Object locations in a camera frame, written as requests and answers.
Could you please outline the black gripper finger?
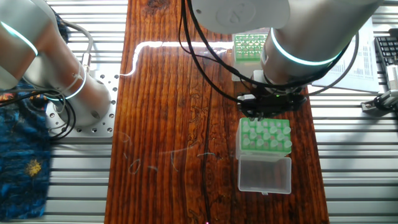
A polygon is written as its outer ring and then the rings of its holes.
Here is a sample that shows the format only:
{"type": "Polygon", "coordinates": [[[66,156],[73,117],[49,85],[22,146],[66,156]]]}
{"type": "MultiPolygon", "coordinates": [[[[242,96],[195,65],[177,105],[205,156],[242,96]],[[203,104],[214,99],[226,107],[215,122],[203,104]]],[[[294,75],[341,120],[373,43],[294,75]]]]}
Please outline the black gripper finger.
{"type": "Polygon", "coordinates": [[[250,121],[254,121],[257,118],[257,113],[252,108],[243,108],[243,114],[247,117],[250,121]]]}
{"type": "Polygon", "coordinates": [[[256,109],[256,118],[258,120],[263,120],[266,118],[270,118],[272,116],[272,111],[269,107],[259,106],[256,109]]]}

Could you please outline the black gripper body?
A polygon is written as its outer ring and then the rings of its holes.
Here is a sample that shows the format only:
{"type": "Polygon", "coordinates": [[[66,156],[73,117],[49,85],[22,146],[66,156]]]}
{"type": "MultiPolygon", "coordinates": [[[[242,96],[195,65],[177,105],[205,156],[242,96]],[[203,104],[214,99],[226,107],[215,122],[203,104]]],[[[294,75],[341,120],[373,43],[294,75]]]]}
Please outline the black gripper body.
{"type": "Polygon", "coordinates": [[[306,97],[300,93],[278,95],[265,89],[252,89],[251,93],[239,95],[238,100],[238,108],[241,112],[243,112],[243,108],[252,108],[256,111],[257,107],[263,106],[271,109],[271,117],[289,111],[298,111],[307,101],[306,97]]]}

